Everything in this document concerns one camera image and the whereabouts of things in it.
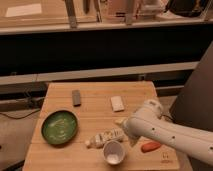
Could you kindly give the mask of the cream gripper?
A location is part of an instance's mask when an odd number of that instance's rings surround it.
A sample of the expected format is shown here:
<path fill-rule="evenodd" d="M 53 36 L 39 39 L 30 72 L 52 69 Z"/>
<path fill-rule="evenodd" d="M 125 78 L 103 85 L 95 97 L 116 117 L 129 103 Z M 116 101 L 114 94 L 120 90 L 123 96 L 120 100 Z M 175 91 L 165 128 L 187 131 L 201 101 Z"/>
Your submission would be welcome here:
<path fill-rule="evenodd" d="M 126 122 L 126 120 L 127 120 L 126 118 L 119 118 L 115 120 L 115 124 L 118 126 L 123 125 Z M 138 138 L 135 139 L 135 138 L 128 137 L 128 142 L 131 147 L 134 147 L 138 141 L 139 141 Z"/>

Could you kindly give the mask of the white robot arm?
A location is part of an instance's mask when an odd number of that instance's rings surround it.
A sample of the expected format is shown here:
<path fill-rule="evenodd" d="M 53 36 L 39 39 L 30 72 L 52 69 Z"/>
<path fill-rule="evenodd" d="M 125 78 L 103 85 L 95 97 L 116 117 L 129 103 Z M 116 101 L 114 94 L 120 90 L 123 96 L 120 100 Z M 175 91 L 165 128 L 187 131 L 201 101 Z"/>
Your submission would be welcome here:
<path fill-rule="evenodd" d="M 162 113 L 159 101 L 147 99 L 130 116 L 116 120 L 115 124 L 126 134 L 131 146 L 146 137 L 213 166 L 213 132 L 165 121 Z"/>

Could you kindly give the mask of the dark robot base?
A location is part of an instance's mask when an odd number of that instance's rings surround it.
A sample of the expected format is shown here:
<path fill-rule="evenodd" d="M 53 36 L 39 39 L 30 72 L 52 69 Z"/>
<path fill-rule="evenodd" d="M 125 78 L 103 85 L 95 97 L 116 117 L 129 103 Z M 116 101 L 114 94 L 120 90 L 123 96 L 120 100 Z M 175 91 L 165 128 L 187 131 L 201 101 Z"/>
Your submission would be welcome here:
<path fill-rule="evenodd" d="M 185 126 L 177 149 L 189 156 L 193 171 L 213 171 L 213 41 L 170 108 Z"/>

